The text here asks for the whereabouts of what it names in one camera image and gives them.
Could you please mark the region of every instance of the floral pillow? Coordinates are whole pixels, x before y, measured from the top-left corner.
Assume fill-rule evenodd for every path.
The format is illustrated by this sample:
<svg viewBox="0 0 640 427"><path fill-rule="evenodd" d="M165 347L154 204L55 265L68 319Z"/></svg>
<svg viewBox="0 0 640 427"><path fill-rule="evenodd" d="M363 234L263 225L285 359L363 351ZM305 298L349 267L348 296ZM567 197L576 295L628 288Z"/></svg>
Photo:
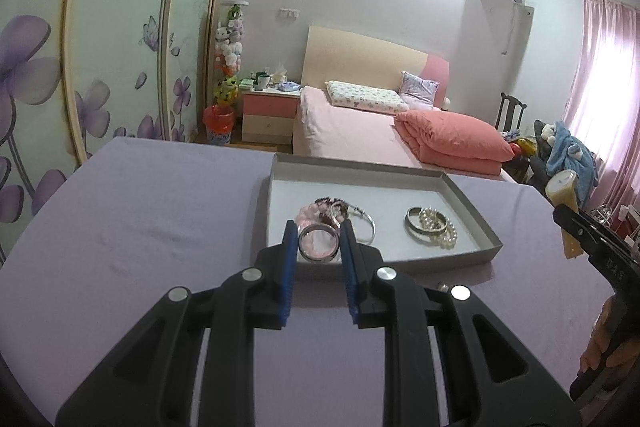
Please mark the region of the floral pillow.
<svg viewBox="0 0 640 427"><path fill-rule="evenodd" d="M326 83L326 90L331 99L331 105L336 107L350 107L383 114L399 114L409 110L409 106L402 98L390 89L357 86L332 80Z"/></svg>

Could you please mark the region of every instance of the white mug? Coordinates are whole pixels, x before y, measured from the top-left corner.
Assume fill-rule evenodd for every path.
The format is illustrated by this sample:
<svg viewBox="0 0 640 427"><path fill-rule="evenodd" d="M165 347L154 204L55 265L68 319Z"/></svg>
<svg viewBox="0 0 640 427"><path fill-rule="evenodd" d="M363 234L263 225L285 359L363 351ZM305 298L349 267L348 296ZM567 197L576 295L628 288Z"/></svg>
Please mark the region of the white mug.
<svg viewBox="0 0 640 427"><path fill-rule="evenodd" d="M269 85L269 81L271 77L268 74L261 75L258 77L258 90L266 89Z"/></svg>

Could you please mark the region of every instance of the silver ring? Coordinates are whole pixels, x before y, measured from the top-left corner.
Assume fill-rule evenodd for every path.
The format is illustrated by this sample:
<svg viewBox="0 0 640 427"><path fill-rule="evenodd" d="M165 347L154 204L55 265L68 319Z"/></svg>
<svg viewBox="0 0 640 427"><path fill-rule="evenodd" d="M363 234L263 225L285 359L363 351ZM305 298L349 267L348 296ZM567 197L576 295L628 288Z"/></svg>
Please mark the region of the silver ring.
<svg viewBox="0 0 640 427"><path fill-rule="evenodd" d="M310 257L302 247L302 240L314 230L322 230L323 232L330 234L335 239L335 248L329 255L322 257L322 259L318 259L317 257ZM330 227L329 225L326 225L324 223L314 223L312 225L309 225L308 227L305 227L298 236L298 250L300 250L300 255L310 263L328 263L335 258L338 253L338 248L340 248L340 234L337 232L337 230L334 229L334 227Z"/></svg>
<svg viewBox="0 0 640 427"><path fill-rule="evenodd" d="M363 217L367 221L372 228L371 238L365 243L366 245L370 245L373 243L373 240L376 238L376 222L373 220L369 214L367 214L364 210L362 210L359 206L355 206L354 204L347 203L344 200L336 201L329 207L328 216L331 222L334 225L334 228L340 230L340 222L338 222L337 216L334 214L334 206L340 207L340 203L344 203L347 205L347 218L349 217L349 209L353 209L353 214L358 214L360 217Z"/></svg>
<svg viewBox="0 0 640 427"><path fill-rule="evenodd" d="M421 233L422 235L442 235L447 230L447 217L442 212L436 212L436 217L443 222L443 226L439 229L427 230L423 227L416 225L412 220L411 216L418 216L421 213L422 209L419 206L412 206L408 211L406 211L406 216L404 220L409 225L409 227L415 232Z"/></svg>

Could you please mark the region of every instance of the cardboard tray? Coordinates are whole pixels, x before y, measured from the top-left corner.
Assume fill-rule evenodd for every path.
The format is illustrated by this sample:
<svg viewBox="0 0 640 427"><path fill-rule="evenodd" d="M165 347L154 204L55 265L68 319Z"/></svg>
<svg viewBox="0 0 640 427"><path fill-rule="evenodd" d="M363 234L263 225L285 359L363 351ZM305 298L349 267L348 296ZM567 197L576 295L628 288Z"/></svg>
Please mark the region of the cardboard tray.
<svg viewBox="0 0 640 427"><path fill-rule="evenodd" d="M445 172L328 158L276 154L271 169L267 242L278 245L287 220L300 208L330 196L356 204L376 222L373 247L389 266L407 273L428 273L488 263L502 243L487 222ZM409 229L404 216L412 206L433 207L446 214L458 232L450 250ZM370 224L351 217L363 243ZM340 254L329 264L311 264L298 253L298 275L309 279L341 277Z"/></svg>

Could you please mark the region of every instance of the purple pillowcase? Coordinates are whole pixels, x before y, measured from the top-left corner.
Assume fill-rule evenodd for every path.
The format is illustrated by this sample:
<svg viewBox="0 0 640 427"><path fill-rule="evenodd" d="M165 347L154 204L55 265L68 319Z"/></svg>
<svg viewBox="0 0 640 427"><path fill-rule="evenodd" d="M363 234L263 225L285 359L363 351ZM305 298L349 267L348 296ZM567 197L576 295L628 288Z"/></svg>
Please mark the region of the purple pillowcase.
<svg viewBox="0 0 640 427"><path fill-rule="evenodd" d="M438 83L434 80L424 80L406 71L402 72L402 86L400 98L410 109L433 110L433 100L436 98Z"/></svg>

